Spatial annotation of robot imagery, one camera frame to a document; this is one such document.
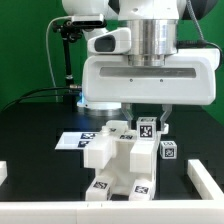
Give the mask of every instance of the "black table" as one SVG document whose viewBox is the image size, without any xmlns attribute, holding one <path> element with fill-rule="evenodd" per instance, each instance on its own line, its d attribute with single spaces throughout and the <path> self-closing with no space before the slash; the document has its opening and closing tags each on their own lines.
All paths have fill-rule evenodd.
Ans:
<svg viewBox="0 0 224 224">
<path fill-rule="evenodd" d="M 158 106 L 135 105 L 139 116 L 159 116 Z M 7 161 L 8 178 L 0 187 L 0 201 L 78 201 L 94 178 L 83 167 L 83 153 L 55 151 L 64 131 L 100 131 L 106 121 L 72 112 L 56 103 L 21 103 L 0 115 L 0 160 Z M 198 199 L 187 176 L 187 160 L 200 159 L 224 190 L 224 127 L 200 107 L 175 106 L 163 140 L 178 145 L 177 160 L 158 156 L 156 199 Z"/>
</svg>

